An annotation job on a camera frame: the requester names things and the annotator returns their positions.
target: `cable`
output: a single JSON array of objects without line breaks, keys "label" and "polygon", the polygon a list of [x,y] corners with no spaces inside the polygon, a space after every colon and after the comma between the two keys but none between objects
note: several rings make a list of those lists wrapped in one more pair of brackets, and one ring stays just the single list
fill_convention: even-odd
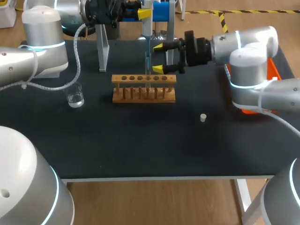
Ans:
[{"label": "cable", "polygon": [[[268,85],[272,82],[272,81],[276,81],[277,80],[277,77],[274,77],[272,80],[269,81]],[[289,129],[291,129],[298,137],[300,137],[300,131],[297,130],[295,127],[293,127],[290,123],[288,123],[287,121],[285,121],[284,119],[282,119],[281,117],[275,115],[274,113],[272,113],[270,110],[264,110],[262,108],[262,99],[263,99],[263,92],[264,92],[264,89],[266,88],[267,86],[265,87],[262,87],[259,91],[259,96],[258,96],[258,109],[257,109],[257,112],[258,113],[261,113],[261,114],[264,114],[264,115],[267,115],[267,116],[270,116],[276,120],[278,120],[279,122],[281,122],[282,124],[284,124],[285,126],[287,126]]]},{"label": "cable", "polygon": [[[27,47],[27,48],[31,48],[29,45],[20,45],[18,48],[22,48],[22,47]],[[37,70],[38,70],[38,55],[37,55],[37,52],[36,50],[34,50],[32,48],[32,53],[33,53],[33,57],[34,57],[34,67],[33,67],[33,72],[32,72],[32,75],[31,77],[28,79],[28,81],[26,82],[26,84],[22,84],[21,87],[23,89],[26,89],[27,88],[27,84],[34,78],[35,74],[37,73]]]},{"label": "cable", "polygon": [[76,76],[74,77],[74,79],[71,82],[65,84],[64,86],[57,87],[57,88],[45,87],[45,86],[30,82],[30,80],[34,77],[34,75],[36,73],[35,72],[34,75],[32,75],[27,82],[19,81],[19,82],[12,83],[12,84],[9,84],[7,86],[1,87],[0,91],[4,90],[6,88],[17,86],[17,85],[22,85],[23,88],[26,87],[26,85],[29,85],[29,86],[33,86],[33,87],[36,87],[36,88],[39,88],[39,89],[42,89],[42,90],[48,90],[48,91],[63,90],[63,89],[66,89],[66,88],[70,87],[71,85],[73,85],[78,80],[79,75],[80,75],[80,71],[81,71],[80,60],[79,60],[79,55],[78,55],[78,50],[77,50],[77,39],[78,39],[78,36],[79,36],[80,32],[84,28],[86,28],[86,25],[85,24],[81,25],[78,28],[78,30],[76,31],[75,36],[74,36],[73,46],[74,46],[75,59],[76,59],[76,63],[77,63],[77,72],[76,72]]}]

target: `yellow and black hazard tape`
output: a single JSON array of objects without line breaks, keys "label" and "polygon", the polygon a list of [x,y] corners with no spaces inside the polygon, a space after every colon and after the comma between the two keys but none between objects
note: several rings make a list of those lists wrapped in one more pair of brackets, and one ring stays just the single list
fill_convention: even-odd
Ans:
[{"label": "yellow and black hazard tape", "polygon": [[227,25],[225,23],[224,13],[219,13],[219,18],[220,18],[220,22],[221,22],[221,25],[222,25],[223,33],[228,33],[228,28],[227,28]]},{"label": "yellow and black hazard tape", "polygon": [[219,13],[300,13],[300,10],[204,10],[186,11],[185,14],[219,14]]}]

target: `black table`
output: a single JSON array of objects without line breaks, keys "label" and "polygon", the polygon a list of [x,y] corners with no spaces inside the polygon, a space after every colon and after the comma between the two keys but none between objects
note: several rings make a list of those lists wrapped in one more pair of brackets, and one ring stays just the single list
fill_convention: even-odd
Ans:
[{"label": "black table", "polygon": [[[34,82],[55,87],[73,79],[73,43],[66,46],[68,69]],[[143,74],[145,43],[111,41],[106,73],[98,71],[96,42],[79,41],[78,50],[82,108],[70,108],[63,91],[0,92],[0,125],[27,136],[62,179],[267,176],[300,156],[292,131],[232,105],[223,67],[209,63],[177,75],[175,104],[115,105],[111,75]],[[152,54],[153,65],[164,62],[164,54]],[[281,50],[274,62],[283,79],[293,77]],[[299,116],[280,116],[300,129]]]}]

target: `blue spool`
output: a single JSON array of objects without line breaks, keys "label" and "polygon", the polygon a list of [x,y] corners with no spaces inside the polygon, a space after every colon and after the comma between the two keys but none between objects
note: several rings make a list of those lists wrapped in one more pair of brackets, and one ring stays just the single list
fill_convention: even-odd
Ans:
[{"label": "blue spool", "polygon": [[[154,2],[153,3],[153,22],[169,22],[169,2],[164,1],[161,3]],[[137,22],[134,19],[124,18],[124,22]]]}]

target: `wooden floor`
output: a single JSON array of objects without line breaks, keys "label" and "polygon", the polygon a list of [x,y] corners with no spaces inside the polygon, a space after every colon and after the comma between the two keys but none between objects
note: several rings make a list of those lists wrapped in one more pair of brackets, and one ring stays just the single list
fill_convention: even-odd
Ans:
[{"label": "wooden floor", "polygon": [[[187,0],[187,11],[299,8],[298,0]],[[274,26],[292,71],[300,77],[299,14],[226,14],[225,21],[229,31]],[[165,29],[166,24],[161,23],[160,28]],[[219,18],[207,14],[186,15],[185,21],[177,15],[175,35],[182,37],[186,30],[194,30],[197,37],[207,38],[222,33]],[[141,32],[140,24],[121,24],[121,39],[137,39]],[[0,45],[17,47],[24,39],[21,12],[18,12],[13,28],[0,29]],[[264,180],[247,182],[254,198]],[[68,187],[75,202],[75,225],[241,224],[235,192],[229,180],[95,182],[73,183]]]}]

